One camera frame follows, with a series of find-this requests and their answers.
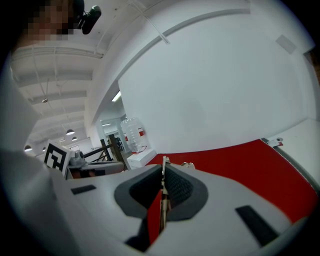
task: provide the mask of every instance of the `red mat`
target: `red mat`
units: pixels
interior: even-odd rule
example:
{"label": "red mat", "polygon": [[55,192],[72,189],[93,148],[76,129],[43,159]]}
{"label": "red mat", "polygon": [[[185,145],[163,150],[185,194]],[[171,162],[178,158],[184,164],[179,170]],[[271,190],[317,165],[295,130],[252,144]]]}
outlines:
{"label": "red mat", "polygon": [[[276,205],[292,221],[309,216],[318,196],[298,171],[261,140],[187,153],[165,154],[170,162],[194,163],[197,170],[235,180]],[[157,154],[148,164],[162,164]]]}
{"label": "red mat", "polygon": [[159,236],[161,197],[162,192],[159,190],[146,216],[150,245],[152,245]]}

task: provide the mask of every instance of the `ceiling pipe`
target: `ceiling pipe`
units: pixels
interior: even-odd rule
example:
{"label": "ceiling pipe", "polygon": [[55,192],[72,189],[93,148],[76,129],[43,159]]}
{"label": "ceiling pipe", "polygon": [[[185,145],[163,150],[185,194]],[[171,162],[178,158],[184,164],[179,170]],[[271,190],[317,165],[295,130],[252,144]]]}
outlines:
{"label": "ceiling pipe", "polygon": [[99,46],[100,46],[100,43],[101,43],[102,39],[105,37],[107,31],[113,26],[113,24],[114,24],[114,22],[115,22],[116,19],[117,19],[117,15],[114,16],[114,18],[113,18],[113,20],[112,20],[112,23],[111,23],[111,24],[105,29],[105,31],[103,32],[103,34],[102,34],[102,36],[101,36],[98,44],[96,45],[96,47],[95,47],[95,49],[94,49],[94,52],[93,52],[94,55],[96,55],[97,50],[98,50],[98,48],[99,48]]}
{"label": "ceiling pipe", "polygon": [[67,131],[67,129],[64,127],[64,125],[63,125],[63,124],[61,124],[61,126],[62,126],[62,128],[64,129],[64,131],[66,132],[66,131]]}
{"label": "ceiling pipe", "polygon": [[[63,102],[62,102],[62,99],[60,98],[60,100],[61,100],[61,103],[62,103],[63,111],[64,111],[64,113],[66,113],[66,109],[65,109],[65,106],[64,106],[64,104],[63,104]],[[47,103],[48,103],[48,105],[49,105],[49,107],[50,107],[50,109],[51,109],[51,111],[52,111],[52,114],[56,117],[57,115],[56,115],[53,107],[51,106],[50,102],[48,101]]]}
{"label": "ceiling pipe", "polygon": [[63,102],[63,100],[62,100],[62,93],[61,93],[61,91],[62,91],[62,87],[63,87],[67,82],[68,82],[68,81],[65,81],[64,84],[62,84],[62,85],[60,86],[60,90],[59,90],[60,101],[61,101],[61,105],[62,105],[62,108],[63,108],[63,112],[64,112],[65,114],[67,114],[67,112],[66,112],[66,108],[65,108],[64,102]]}
{"label": "ceiling pipe", "polygon": [[[103,54],[101,53],[94,54],[93,51],[83,50],[79,48],[43,46],[34,50],[35,56],[51,56],[51,55],[54,56],[55,54],[59,56],[68,56],[68,57],[77,56],[77,57],[87,57],[87,58],[94,58],[94,59],[103,58]],[[32,57],[32,55],[33,55],[32,50],[30,51],[29,48],[19,49],[12,55],[11,62],[13,63],[20,59],[30,58]]]}
{"label": "ceiling pipe", "polygon": [[[163,2],[163,1],[164,1],[164,0],[160,0],[160,1],[156,2],[155,4],[152,4],[151,6],[149,6],[148,8],[146,8],[144,11],[146,12],[146,11],[149,10],[150,8],[156,6],[157,4],[159,4],[159,3]],[[126,5],[127,5],[127,6],[130,6],[131,8],[133,8],[135,11],[137,11],[137,12],[140,14],[142,11],[138,11],[136,8],[134,8],[132,5],[130,5],[130,2],[131,2],[131,0],[129,0]],[[147,17],[145,16],[144,12],[142,12],[142,15],[147,19],[148,22],[151,22],[151,24],[155,27],[155,25],[153,24],[153,22],[152,22],[149,18],[147,18]],[[123,32],[129,25],[130,25],[130,24],[128,24],[128,25],[121,31],[121,33],[119,33],[119,34],[115,37],[115,39],[114,39],[113,41],[111,41],[111,43],[109,44],[108,48],[107,48],[106,51],[103,53],[103,56],[105,56],[105,55],[107,54],[107,52],[109,51],[109,49],[111,48],[111,46],[114,44],[114,42],[118,39],[118,37],[122,34],[122,32]]]}
{"label": "ceiling pipe", "polygon": [[45,97],[47,97],[47,96],[48,96],[48,87],[49,87],[49,78],[48,78],[48,80],[46,81]]}
{"label": "ceiling pipe", "polygon": [[34,98],[31,96],[31,94],[29,93],[29,91],[27,90],[27,88],[25,88],[25,93],[29,96],[31,101],[34,101]]}
{"label": "ceiling pipe", "polygon": [[36,64],[36,58],[35,58],[35,45],[34,44],[32,45],[32,59],[33,59],[34,71],[35,71],[36,79],[38,80],[38,83],[39,83],[39,85],[41,87],[41,91],[42,91],[43,95],[46,96],[45,95],[45,91],[42,88],[42,84],[40,83],[40,79],[39,79],[39,74],[38,74],[38,69],[37,69],[37,64]]}
{"label": "ceiling pipe", "polygon": [[147,15],[145,15],[145,13],[144,13],[142,10],[140,10],[140,8],[135,4],[135,2],[132,1],[132,0],[130,0],[128,3],[129,3],[129,5],[130,5],[133,9],[135,9],[136,11],[138,11],[138,12],[155,28],[155,30],[159,33],[159,36],[161,37],[161,39],[162,39],[167,45],[169,45],[169,44],[170,44],[169,40],[165,37],[164,34],[161,33],[161,31],[159,30],[159,28],[152,22],[152,20],[151,20]]}
{"label": "ceiling pipe", "polygon": [[53,66],[54,66],[54,79],[55,79],[55,86],[58,87],[58,71],[57,71],[57,60],[56,60],[56,50],[57,48],[54,47],[54,54],[53,54]]}

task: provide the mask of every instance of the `fluorescent light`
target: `fluorescent light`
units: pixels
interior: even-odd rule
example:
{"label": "fluorescent light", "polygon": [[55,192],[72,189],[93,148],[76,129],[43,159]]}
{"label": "fluorescent light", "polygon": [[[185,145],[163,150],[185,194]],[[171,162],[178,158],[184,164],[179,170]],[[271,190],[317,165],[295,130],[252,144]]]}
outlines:
{"label": "fluorescent light", "polygon": [[66,131],[66,135],[71,135],[71,134],[74,134],[74,133],[75,133],[75,131],[72,130],[72,129],[69,129],[69,130]]}
{"label": "fluorescent light", "polygon": [[121,92],[119,91],[117,94],[116,94],[116,96],[114,96],[114,98],[113,98],[113,102],[115,102],[115,101],[117,101],[117,99],[119,99],[121,97]]}
{"label": "fluorescent light", "polygon": [[32,150],[32,147],[30,147],[29,145],[26,145],[24,147],[24,152],[28,152],[28,151],[31,151]]}

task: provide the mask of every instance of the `white wall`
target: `white wall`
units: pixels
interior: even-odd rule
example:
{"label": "white wall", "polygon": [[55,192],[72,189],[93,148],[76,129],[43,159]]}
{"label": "white wall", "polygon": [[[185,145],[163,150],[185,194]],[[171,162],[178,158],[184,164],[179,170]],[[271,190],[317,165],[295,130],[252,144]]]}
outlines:
{"label": "white wall", "polygon": [[[150,8],[146,14],[161,32],[192,20],[195,17],[222,12],[249,12],[250,4],[239,0],[164,0]],[[138,17],[119,36],[104,55],[99,70],[94,74],[91,90],[85,103],[84,121],[87,132],[105,104],[116,95],[117,79],[137,58],[141,51],[159,37],[159,33],[144,17]]]}
{"label": "white wall", "polygon": [[118,81],[125,112],[140,118],[157,153],[237,145],[305,118],[291,56],[249,14],[206,19],[168,39]]}
{"label": "white wall", "polygon": [[[100,120],[95,122],[94,128],[96,129],[96,131],[98,133],[99,139],[100,140],[104,140],[105,145],[108,145],[108,140],[107,140],[107,137],[105,136],[104,129],[103,129],[103,126],[102,126],[102,122]],[[113,159],[114,156],[113,156],[113,154],[111,152],[111,149],[108,148],[107,151],[108,151],[110,157]]]}
{"label": "white wall", "polygon": [[112,133],[117,133],[118,132],[118,129],[117,129],[117,126],[115,124],[111,124],[111,125],[108,125],[108,126],[103,126],[103,132],[104,134],[112,134]]}
{"label": "white wall", "polygon": [[109,100],[105,107],[103,108],[102,113],[99,116],[99,120],[111,120],[117,119],[125,115],[125,108],[120,97],[116,102]]}
{"label": "white wall", "polygon": [[101,147],[99,133],[95,125],[91,126],[91,128],[89,129],[88,135],[90,137],[93,148]]}

